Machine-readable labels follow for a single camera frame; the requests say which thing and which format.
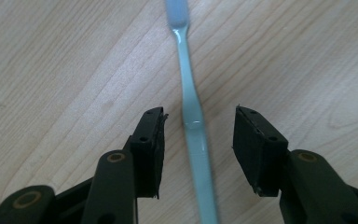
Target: wood grain surface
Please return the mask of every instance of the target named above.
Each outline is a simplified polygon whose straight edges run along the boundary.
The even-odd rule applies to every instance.
[[[235,106],[262,113],[289,149],[321,154],[358,188],[358,1],[189,0],[189,47],[221,223],[283,223],[231,149]],[[164,106],[160,200],[140,223],[200,223],[162,0],[0,0],[0,202],[62,192]]]

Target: light blue toothbrush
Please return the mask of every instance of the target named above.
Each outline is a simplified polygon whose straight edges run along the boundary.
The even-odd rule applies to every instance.
[[[176,37],[183,91],[183,121],[201,223],[218,223],[205,125],[194,87],[187,48],[187,0],[166,0],[168,23]]]

